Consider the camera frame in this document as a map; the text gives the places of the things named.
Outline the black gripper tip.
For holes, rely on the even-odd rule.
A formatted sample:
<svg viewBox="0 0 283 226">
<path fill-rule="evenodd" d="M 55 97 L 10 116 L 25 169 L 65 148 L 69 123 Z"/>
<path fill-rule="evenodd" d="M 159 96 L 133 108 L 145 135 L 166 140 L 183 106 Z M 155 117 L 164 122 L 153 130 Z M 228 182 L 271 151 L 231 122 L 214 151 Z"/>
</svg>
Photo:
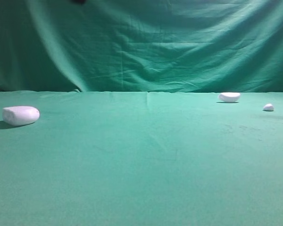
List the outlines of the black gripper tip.
<svg viewBox="0 0 283 226">
<path fill-rule="evenodd" d="M 71 0 L 75 4 L 84 4 L 86 0 Z"/>
</svg>

